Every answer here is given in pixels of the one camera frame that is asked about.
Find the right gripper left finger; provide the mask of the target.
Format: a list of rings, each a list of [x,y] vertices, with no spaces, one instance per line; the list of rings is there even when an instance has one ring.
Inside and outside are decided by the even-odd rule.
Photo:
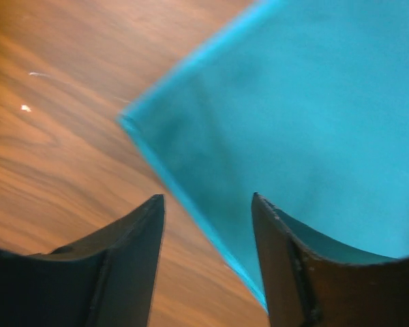
[[[164,197],[50,253],[0,248],[0,326],[146,326]]]

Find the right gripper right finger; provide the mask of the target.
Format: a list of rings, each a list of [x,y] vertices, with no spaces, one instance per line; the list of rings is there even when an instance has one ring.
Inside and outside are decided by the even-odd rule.
[[[252,221],[272,326],[409,326],[409,256],[361,251],[254,194]]]

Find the teal cloth napkin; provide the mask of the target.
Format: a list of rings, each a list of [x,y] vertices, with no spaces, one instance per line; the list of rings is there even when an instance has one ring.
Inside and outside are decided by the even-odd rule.
[[[259,1],[119,122],[260,303],[254,193],[409,255],[409,1]]]

